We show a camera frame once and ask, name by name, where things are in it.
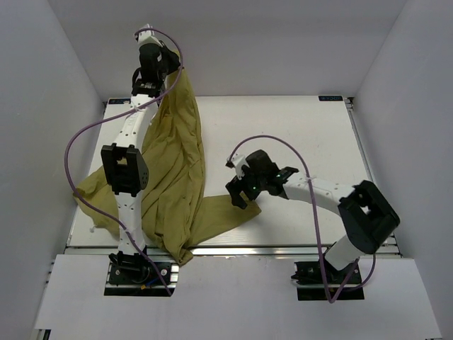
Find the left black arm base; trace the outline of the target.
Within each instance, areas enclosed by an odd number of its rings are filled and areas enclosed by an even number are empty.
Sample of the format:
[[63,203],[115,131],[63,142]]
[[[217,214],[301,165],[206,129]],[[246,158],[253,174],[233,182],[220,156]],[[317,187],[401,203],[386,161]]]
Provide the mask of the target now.
[[154,266],[142,255],[111,253],[104,296],[169,298],[178,281],[179,266],[157,261]]

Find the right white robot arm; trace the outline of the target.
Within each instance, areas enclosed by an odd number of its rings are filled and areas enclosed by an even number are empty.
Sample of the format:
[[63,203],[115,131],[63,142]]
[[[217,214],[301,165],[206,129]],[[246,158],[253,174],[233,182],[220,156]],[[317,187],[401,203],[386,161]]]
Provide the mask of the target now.
[[330,283],[343,277],[345,270],[361,256],[375,254],[401,223],[371,181],[347,186],[309,178],[294,167],[279,168],[261,149],[247,157],[235,154],[226,166],[236,172],[226,189],[232,205],[238,208],[245,209],[248,202],[265,191],[286,200],[311,203],[341,218],[345,236],[324,252],[324,261],[319,265],[321,277]]

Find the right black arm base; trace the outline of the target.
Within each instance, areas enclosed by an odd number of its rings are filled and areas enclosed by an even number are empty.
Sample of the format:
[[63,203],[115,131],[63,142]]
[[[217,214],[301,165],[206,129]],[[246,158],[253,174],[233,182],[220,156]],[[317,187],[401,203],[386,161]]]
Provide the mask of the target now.
[[[363,288],[358,287],[362,283],[362,276],[357,264],[351,264],[342,271],[325,265],[326,282],[332,298],[352,268],[354,271],[340,292],[337,301],[364,300]],[[294,269],[295,272],[291,279],[297,288],[298,301],[327,301],[319,261],[298,261],[294,263]]]

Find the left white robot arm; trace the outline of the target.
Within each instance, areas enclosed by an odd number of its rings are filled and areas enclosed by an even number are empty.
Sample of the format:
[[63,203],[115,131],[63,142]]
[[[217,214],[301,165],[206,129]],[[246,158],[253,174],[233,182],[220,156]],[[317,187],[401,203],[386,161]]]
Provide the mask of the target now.
[[133,113],[125,118],[119,135],[101,149],[105,177],[117,204],[120,256],[140,256],[146,249],[142,231],[142,194],[149,182],[149,169],[142,155],[144,138],[157,114],[166,77],[180,68],[179,56],[149,31],[137,37],[139,68],[132,77]]

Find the olive green jacket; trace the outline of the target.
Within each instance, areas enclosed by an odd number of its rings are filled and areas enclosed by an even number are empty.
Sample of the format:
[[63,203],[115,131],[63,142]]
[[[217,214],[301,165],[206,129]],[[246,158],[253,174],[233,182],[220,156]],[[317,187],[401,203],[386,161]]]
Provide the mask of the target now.
[[147,129],[142,155],[150,179],[142,193],[142,229],[151,243],[183,266],[190,248],[252,220],[255,202],[242,210],[228,194],[205,196],[205,152],[201,118],[186,72],[168,76],[164,97]]

